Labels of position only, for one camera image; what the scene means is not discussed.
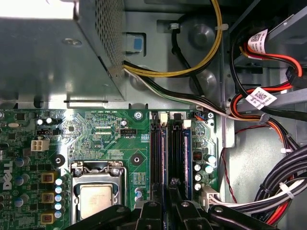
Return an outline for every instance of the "white wire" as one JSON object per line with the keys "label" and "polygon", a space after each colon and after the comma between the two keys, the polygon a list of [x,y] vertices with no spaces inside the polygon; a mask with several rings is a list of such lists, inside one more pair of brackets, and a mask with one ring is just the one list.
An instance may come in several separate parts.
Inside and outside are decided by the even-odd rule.
{"label": "white wire", "polygon": [[199,102],[199,101],[195,101],[195,100],[191,100],[191,99],[185,99],[185,98],[177,98],[177,97],[173,97],[173,96],[169,96],[169,95],[165,95],[165,94],[161,94],[157,91],[155,91],[149,84],[147,84],[141,77],[139,77],[138,75],[130,72],[129,70],[127,69],[124,69],[126,73],[128,73],[129,75],[133,76],[134,78],[140,80],[141,82],[143,82],[143,84],[148,88],[150,89],[152,92],[154,92],[155,94],[161,96],[161,97],[165,97],[165,98],[168,98],[168,99],[174,99],[175,101],[184,101],[184,102],[189,102],[189,103],[192,103],[192,104],[197,104],[197,105],[200,105],[208,110],[211,110],[212,112],[215,112],[221,116],[224,116],[226,118],[229,118],[229,119],[233,119],[233,120],[236,120],[236,121],[245,121],[244,119],[240,119],[240,118],[236,118],[236,117],[231,117],[229,116],[228,114],[226,113],[222,113],[216,109],[214,109],[213,107],[205,104],[205,103],[202,103],[202,102]]}
{"label": "white wire", "polygon": [[[304,179],[302,180],[298,180],[298,181],[295,181],[293,183],[293,185],[291,185],[289,187],[289,191],[292,191],[293,189],[297,188],[298,186],[300,186],[302,184],[302,182],[304,181]],[[212,203],[213,204],[219,204],[219,205],[224,205],[224,206],[227,206],[227,207],[240,207],[240,206],[245,206],[245,205],[252,205],[252,204],[257,204],[257,203],[261,203],[263,201],[269,201],[269,200],[273,200],[273,199],[276,199],[280,196],[283,196],[285,195],[287,192],[284,192],[284,191],[281,191],[279,194],[275,195],[275,196],[272,196],[270,198],[267,198],[267,199],[264,199],[264,200],[260,200],[260,201],[255,201],[255,202],[251,202],[251,203],[245,203],[245,204],[234,204],[234,203],[224,203],[218,199],[216,199],[214,196],[210,196],[210,199],[213,201]]]}

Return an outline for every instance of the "cable tie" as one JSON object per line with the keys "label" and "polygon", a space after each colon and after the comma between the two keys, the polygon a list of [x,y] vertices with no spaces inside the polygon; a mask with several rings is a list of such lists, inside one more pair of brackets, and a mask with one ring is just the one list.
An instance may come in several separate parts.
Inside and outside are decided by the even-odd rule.
{"label": "cable tie", "polygon": [[222,30],[222,31],[224,31],[224,30],[228,30],[228,28],[229,28],[228,24],[224,23],[224,24],[221,24],[219,26],[216,26],[215,30]]}
{"label": "cable tie", "polygon": [[269,190],[269,189],[267,189],[266,187],[264,187],[263,184],[260,184],[260,188],[261,188],[265,193],[269,194],[270,196],[273,196],[273,195],[274,195],[274,193],[273,193],[271,190]]}
{"label": "cable tie", "polygon": [[289,152],[292,152],[292,149],[282,148],[282,149],[280,149],[280,152],[283,153],[283,154],[287,154]]}
{"label": "cable tie", "polygon": [[231,109],[230,108],[227,108],[226,109],[226,114],[229,116],[229,115],[231,115]]}
{"label": "cable tie", "polygon": [[286,185],[286,184],[284,184],[283,182],[281,182],[281,183],[279,183],[279,187],[280,187],[280,189],[283,191],[283,192],[285,192],[285,193],[287,193],[287,195],[290,197],[290,199],[294,199],[294,195],[293,195],[293,193],[291,193],[291,190],[289,189],[289,187]]}
{"label": "cable tie", "polygon": [[270,119],[270,115],[269,114],[262,114],[259,120],[259,124],[260,125],[265,125],[265,123],[267,123]]}

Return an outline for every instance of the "white connector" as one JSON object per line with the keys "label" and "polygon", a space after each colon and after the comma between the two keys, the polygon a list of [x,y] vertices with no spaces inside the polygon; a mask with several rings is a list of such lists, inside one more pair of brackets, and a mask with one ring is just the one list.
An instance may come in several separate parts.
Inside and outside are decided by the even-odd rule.
{"label": "white connector", "polygon": [[205,211],[208,211],[211,198],[210,196],[220,196],[220,193],[216,192],[213,188],[210,186],[203,186],[202,187],[202,192],[201,192],[201,202],[202,206],[204,207]]}
{"label": "white connector", "polygon": [[192,120],[183,120],[183,128],[188,129],[191,128]]}
{"label": "white connector", "polygon": [[49,139],[43,139],[43,140],[32,140],[31,141],[31,151],[34,152],[42,152],[49,150]]}
{"label": "white connector", "polygon": [[168,114],[167,113],[161,113],[160,114],[160,125],[166,126],[168,121]]}

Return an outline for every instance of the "power connector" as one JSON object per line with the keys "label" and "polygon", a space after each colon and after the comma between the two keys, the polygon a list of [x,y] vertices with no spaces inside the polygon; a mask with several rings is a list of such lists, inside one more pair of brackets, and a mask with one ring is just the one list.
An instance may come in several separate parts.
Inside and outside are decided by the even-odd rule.
{"label": "power connector", "polygon": [[210,186],[203,186],[202,192],[201,192],[201,203],[204,207],[205,211],[208,211],[210,204],[211,204],[211,198],[210,196],[220,196],[220,193],[216,192],[213,188]]}

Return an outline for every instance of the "cable clip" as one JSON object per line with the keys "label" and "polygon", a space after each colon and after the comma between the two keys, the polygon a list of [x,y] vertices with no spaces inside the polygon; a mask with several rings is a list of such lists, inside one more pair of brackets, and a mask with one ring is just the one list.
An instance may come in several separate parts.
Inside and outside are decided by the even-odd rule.
{"label": "cable clip", "polygon": [[283,153],[283,154],[287,154],[289,152],[292,152],[292,149],[282,148],[282,149],[280,149],[280,152]]}
{"label": "cable clip", "polygon": [[265,125],[265,123],[267,123],[270,119],[270,115],[269,114],[262,114],[259,120],[259,124],[260,125]]}
{"label": "cable clip", "polygon": [[225,23],[225,24],[222,24],[220,26],[216,26],[215,30],[222,30],[222,31],[224,31],[224,30],[228,30],[228,28],[229,28],[228,24]]}
{"label": "cable clip", "polygon": [[291,193],[289,187],[286,184],[281,182],[281,183],[279,183],[279,187],[283,192],[287,193],[287,195],[290,197],[290,199],[292,199],[292,200],[294,199],[294,195]]}
{"label": "cable clip", "polygon": [[231,109],[230,108],[227,108],[226,109],[226,114],[229,116],[229,115],[231,115]]}

